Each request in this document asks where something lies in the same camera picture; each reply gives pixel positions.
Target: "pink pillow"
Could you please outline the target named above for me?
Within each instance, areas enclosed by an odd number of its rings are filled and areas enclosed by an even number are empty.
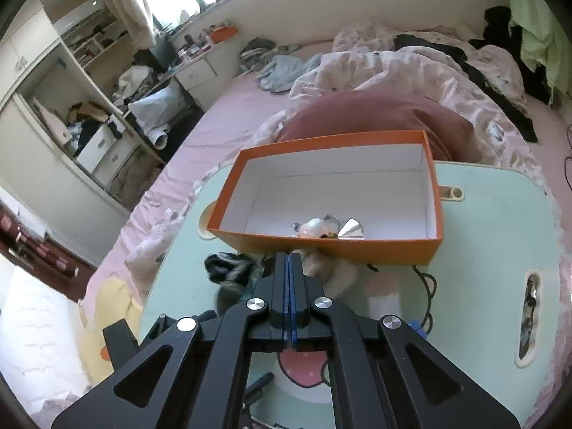
[[[477,155],[467,119],[431,100],[384,87],[317,98],[284,125],[277,141],[379,130],[425,131],[434,159],[471,161]]]

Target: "yellow plush toy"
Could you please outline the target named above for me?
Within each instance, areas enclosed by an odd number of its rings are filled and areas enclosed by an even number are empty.
[[[79,355],[94,385],[113,372],[103,329],[125,319],[133,335],[137,337],[141,314],[142,307],[135,302],[125,282],[115,277],[105,280],[95,299],[93,323],[86,327],[79,343]]]

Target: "storage box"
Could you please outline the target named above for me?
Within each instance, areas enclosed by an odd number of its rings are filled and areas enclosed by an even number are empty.
[[[359,221],[365,240],[294,237],[293,223],[328,214]],[[242,150],[207,229],[239,252],[313,246],[359,262],[426,265],[443,239],[427,136],[368,132]]]

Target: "metal screw head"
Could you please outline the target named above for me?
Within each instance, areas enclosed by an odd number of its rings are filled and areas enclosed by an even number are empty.
[[[332,306],[332,300],[328,297],[318,297],[314,300],[314,305],[316,305],[316,308],[321,309],[330,308],[330,306]]]
[[[383,325],[388,329],[399,329],[401,327],[401,319],[397,316],[389,315],[383,318]]]
[[[250,299],[247,301],[247,308],[256,311],[258,309],[264,308],[264,300],[263,299]]]
[[[181,332],[189,332],[196,328],[197,322],[191,317],[183,317],[177,321],[177,329]]]

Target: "small orange box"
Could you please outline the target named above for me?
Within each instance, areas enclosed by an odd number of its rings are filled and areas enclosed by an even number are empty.
[[[365,240],[298,238],[292,224],[330,214]],[[425,132],[316,137],[242,150],[207,230],[239,252],[312,246],[358,262],[427,265],[443,240]]]
[[[211,40],[215,43],[221,43],[238,34],[238,29],[231,25],[231,27],[221,27],[211,32]]]

